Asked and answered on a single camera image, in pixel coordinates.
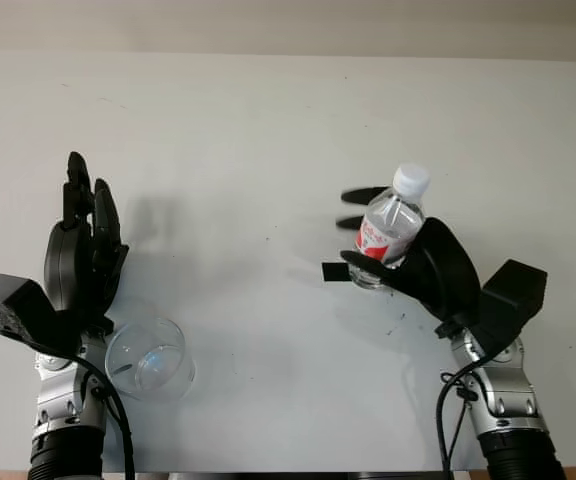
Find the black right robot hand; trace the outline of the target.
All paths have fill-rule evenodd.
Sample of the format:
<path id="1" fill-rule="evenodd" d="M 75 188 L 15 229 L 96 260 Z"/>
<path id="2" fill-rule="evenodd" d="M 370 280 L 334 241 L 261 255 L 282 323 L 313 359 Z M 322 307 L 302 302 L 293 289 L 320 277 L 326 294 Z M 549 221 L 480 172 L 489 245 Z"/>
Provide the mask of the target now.
<path id="1" fill-rule="evenodd" d="M 439 322 L 439 338 L 451 338 L 476 322 L 480 282 L 465 249 L 440 219 L 427 218 L 403 261 L 390 269 L 352 250 L 340 252 L 350 266 L 377 277 L 383 286 L 417 301 Z"/>

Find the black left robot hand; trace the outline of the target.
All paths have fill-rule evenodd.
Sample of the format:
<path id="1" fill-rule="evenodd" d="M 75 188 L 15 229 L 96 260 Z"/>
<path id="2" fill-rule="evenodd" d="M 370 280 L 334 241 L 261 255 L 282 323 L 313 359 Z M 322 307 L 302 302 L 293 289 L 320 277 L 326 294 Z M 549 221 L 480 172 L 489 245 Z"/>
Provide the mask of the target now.
<path id="1" fill-rule="evenodd" d="M 55 310 L 80 332 L 111 334 L 106 313 L 118 290 L 129 246 L 121 240 L 109 184 L 90 181 L 84 157 L 72 151 L 62 189 L 62 219 L 53 227 L 44 285 Z"/>

